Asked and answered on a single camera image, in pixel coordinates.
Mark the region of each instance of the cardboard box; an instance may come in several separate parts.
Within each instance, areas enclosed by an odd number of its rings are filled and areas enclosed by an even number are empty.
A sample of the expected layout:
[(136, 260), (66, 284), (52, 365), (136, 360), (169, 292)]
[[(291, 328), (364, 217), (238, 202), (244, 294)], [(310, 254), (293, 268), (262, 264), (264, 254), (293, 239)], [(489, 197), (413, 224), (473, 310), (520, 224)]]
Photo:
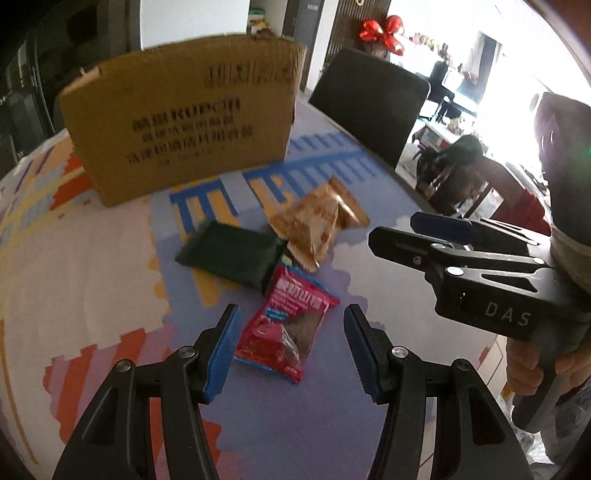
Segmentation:
[(228, 35), (107, 61), (61, 112), (107, 206), (285, 156), (306, 48)]

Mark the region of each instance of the colorful tablecloth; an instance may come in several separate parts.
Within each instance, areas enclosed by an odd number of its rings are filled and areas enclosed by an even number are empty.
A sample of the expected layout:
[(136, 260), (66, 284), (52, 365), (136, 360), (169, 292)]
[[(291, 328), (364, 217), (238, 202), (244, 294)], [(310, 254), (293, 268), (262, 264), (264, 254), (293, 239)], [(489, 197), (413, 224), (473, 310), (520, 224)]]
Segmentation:
[[(261, 305), (256, 291), (174, 262), (202, 219), (263, 229), (265, 215), (333, 175), (372, 222), (341, 233), (316, 274), (341, 303), (320, 327), (301, 384), (234, 362), (223, 393), (202, 416), (222, 480), (365, 479), (385, 407), (363, 393), (343, 333), (345, 306), (361, 304), (394, 343), (428, 361), (462, 356), (478, 365), (494, 335), (438, 317), (422, 274), (371, 254), (368, 232), (407, 228), (418, 207), (379, 162), (304, 103), (285, 162), (115, 208), (100, 203), (66, 132), (2, 181), (0, 427), (30, 471), (51, 478), (117, 360), (160, 361), (192, 344), (228, 303), (241, 306), (243, 324)], [(153, 406), (154, 457), (166, 479)]]

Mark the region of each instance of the human hand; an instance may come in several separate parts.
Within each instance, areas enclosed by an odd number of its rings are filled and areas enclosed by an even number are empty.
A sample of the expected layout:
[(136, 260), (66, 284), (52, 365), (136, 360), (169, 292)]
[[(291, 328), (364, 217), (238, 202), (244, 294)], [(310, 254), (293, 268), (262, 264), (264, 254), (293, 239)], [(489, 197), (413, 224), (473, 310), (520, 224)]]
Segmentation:
[[(540, 351), (529, 343), (507, 339), (507, 381), (518, 395), (533, 395), (544, 378), (538, 365)], [(556, 373), (567, 377), (562, 394), (582, 385), (591, 377), (591, 342), (584, 343), (574, 352), (556, 359)]]

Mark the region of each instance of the red cloth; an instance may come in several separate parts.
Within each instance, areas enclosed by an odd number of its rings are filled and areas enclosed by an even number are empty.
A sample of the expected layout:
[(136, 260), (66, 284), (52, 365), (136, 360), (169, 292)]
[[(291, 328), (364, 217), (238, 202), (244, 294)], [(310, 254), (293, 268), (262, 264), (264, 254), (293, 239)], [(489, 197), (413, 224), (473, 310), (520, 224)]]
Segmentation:
[(550, 236), (550, 225), (544, 219), (544, 213), (544, 207), (537, 197), (524, 190), (523, 195), (513, 207), (503, 202), (491, 218)]

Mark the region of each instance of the plastic bag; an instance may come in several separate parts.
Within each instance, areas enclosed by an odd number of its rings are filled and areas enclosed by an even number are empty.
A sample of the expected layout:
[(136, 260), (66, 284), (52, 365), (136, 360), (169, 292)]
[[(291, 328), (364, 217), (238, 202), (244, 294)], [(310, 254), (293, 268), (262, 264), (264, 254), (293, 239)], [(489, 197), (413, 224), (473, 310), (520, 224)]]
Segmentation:
[(335, 177), (312, 190), (293, 207), (269, 219), (275, 233), (308, 271), (316, 271), (341, 230), (366, 227), (369, 217)]
[(339, 300), (302, 271), (279, 265), (269, 296), (242, 332), (236, 359), (299, 383), (320, 322)]

